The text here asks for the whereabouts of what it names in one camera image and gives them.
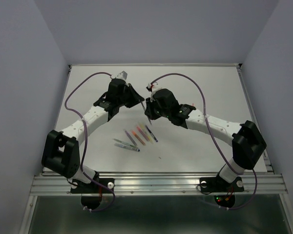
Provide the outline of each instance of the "orange marker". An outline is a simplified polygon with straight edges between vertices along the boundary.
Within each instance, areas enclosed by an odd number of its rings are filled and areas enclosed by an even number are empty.
[[[141,140],[141,138],[133,131],[131,130],[131,133],[141,142],[141,144],[146,145],[143,140]]]

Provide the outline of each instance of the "white table surface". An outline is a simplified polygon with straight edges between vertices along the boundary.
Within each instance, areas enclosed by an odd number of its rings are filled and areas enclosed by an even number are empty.
[[[166,73],[182,73],[193,78],[202,88],[206,98],[207,114],[231,122],[251,120],[247,102],[235,67],[200,66],[73,66],[67,83],[64,100],[69,93],[87,76],[95,72],[118,74],[128,73],[127,81],[144,98],[150,96],[146,90],[149,82]],[[85,114],[93,103],[107,91],[110,79],[98,75],[85,83],[73,95],[69,107]],[[202,98],[197,88],[187,79],[177,76],[158,81],[162,87],[170,89],[179,103],[193,104],[203,110]],[[61,106],[56,130],[75,122],[78,116]],[[149,125],[158,138],[158,143],[140,145],[140,152],[129,151],[114,146],[113,138],[130,143],[123,129],[135,129],[138,122],[148,123],[141,105],[133,108],[122,107],[108,123],[99,127],[90,137],[85,165],[99,172],[218,172],[224,162],[209,135],[187,130],[160,118]],[[232,148],[217,141],[227,159],[232,158]],[[255,167],[257,172],[266,172],[261,157]]]

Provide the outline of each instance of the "red wire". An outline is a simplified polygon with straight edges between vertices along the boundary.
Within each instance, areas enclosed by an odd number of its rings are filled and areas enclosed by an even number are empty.
[[[227,201],[232,197],[232,194],[233,194],[233,187],[231,188],[231,194],[230,194],[230,196],[227,198]]]

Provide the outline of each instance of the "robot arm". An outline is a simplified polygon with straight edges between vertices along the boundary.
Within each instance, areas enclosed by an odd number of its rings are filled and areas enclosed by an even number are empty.
[[[251,170],[266,149],[266,143],[251,121],[244,124],[229,122],[213,116],[204,116],[200,110],[187,104],[179,104],[173,93],[161,88],[158,83],[147,87],[151,97],[146,99],[145,115],[151,120],[160,117],[168,118],[177,126],[197,130],[209,134],[206,119],[211,133],[228,145],[232,146],[233,158],[218,173],[208,192],[226,191],[245,170]]]
[[[98,127],[110,121],[125,106],[131,108],[142,101],[141,97],[126,82],[127,73],[121,72],[113,78],[104,93],[83,116],[69,127],[57,132],[52,130],[48,135],[42,155],[42,165],[66,177],[74,178],[89,184],[80,169],[79,146],[84,142],[84,124],[86,122],[87,135],[91,135]],[[99,180],[99,174],[84,166],[84,171],[94,180]]]

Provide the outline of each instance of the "glass panel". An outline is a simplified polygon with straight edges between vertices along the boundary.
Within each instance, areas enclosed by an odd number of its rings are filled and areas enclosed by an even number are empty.
[[[236,205],[250,198],[236,196]],[[39,197],[31,234],[286,234],[279,195],[257,195],[237,211],[200,202],[213,196],[118,197],[107,211],[83,211],[80,197]]]

